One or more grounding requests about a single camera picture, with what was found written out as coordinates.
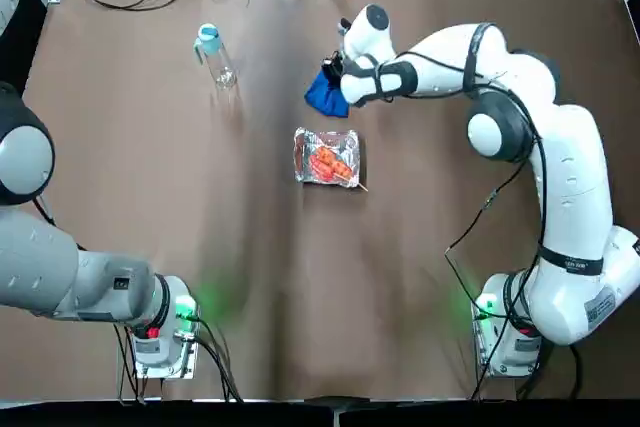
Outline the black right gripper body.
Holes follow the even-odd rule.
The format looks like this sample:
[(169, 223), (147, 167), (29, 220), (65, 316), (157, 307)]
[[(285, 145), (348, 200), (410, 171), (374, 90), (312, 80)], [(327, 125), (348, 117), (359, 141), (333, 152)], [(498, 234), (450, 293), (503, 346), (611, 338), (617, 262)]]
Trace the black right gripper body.
[(322, 73), (327, 80), (340, 80), (343, 74), (344, 56), (341, 51), (334, 51), (322, 60)]

